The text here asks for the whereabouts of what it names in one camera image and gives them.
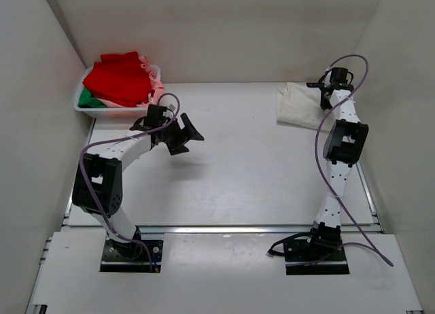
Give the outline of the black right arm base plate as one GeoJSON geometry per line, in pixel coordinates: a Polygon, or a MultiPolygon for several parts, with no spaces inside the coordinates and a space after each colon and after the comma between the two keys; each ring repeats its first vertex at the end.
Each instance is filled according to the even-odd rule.
{"type": "Polygon", "coordinates": [[[321,224],[273,243],[266,254],[283,257],[287,275],[348,275],[342,243],[338,226],[321,224]]]}

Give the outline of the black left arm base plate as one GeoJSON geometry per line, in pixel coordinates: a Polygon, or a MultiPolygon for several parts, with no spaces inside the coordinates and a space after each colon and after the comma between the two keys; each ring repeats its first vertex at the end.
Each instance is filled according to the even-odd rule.
{"type": "Polygon", "coordinates": [[[105,238],[100,271],[103,273],[160,273],[164,239],[162,234],[141,235],[150,255],[136,243],[120,243],[105,238]]]}

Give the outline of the white t shirt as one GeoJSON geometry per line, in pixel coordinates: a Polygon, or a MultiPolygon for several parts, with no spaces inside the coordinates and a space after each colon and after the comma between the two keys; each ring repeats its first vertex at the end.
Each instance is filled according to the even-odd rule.
{"type": "Polygon", "coordinates": [[[317,130],[325,111],[320,107],[320,90],[305,83],[287,82],[276,92],[276,121],[317,130]]]}

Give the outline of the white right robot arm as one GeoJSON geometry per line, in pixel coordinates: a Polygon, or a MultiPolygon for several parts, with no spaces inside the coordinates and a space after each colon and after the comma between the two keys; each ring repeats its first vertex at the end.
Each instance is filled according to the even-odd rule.
{"type": "Polygon", "coordinates": [[[311,236],[304,250],[313,260],[322,259],[329,249],[341,244],[341,204],[352,167],[360,159],[368,125],[358,118],[351,96],[353,74],[343,67],[333,67],[316,84],[308,87],[320,89],[320,106],[330,110],[334,119],[324,144],[322,156],[326,160],[326,179],[329,189],[317,213],[311,236]]]}

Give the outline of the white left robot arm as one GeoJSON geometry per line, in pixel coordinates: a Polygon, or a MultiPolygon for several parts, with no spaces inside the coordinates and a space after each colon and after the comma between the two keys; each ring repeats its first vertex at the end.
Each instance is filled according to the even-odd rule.
{"type": "Polygon", "coordinates": [[[183,127],[169,107],[150,105],[127,136],[90,144],[80,155],[72,203],[99,221],[126,258],[141,253],[142,241],[138,227],[122,210],[123,171],[160,143],[174,156],[189,151],[187,142],[205,140],[187,114],[182,113],[180,118],[183,127]]]}

